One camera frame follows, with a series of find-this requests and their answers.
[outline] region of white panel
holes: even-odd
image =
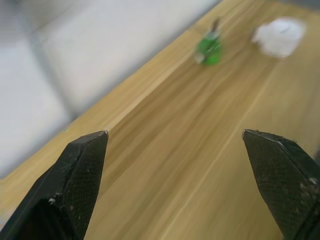
[[[70,120],[25,38],[0,45],[0,178]]]
[[[84,112],[216,0],[96,0],[64,24],[41,29],[43,47]]]

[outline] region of green bottle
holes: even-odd
[[[206,33],[197,45],[195,60],[198,64],[213,65],[219,62],[221,43],[219,41],[218,25],[219,19],[213,23],[212,29]]]

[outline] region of white tissue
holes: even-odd
[[[252,42],[257,43],[264,54],[285,58],[295,51],[305,31],[305,24],[298,19],[281,17],[260,26]]]

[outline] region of wooden table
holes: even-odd
[[[223,58],[197,65],[194,47],[221,16]],[[250,43],[279,16],[307,24],[292,56]],[[311,156],[320,144],[320,16],[263,0],[223,0],[2,182],[15,209],[67,143],[108,130],[87,240],[270,240],[281,233],[256,186],[242,129],[271,132]]]

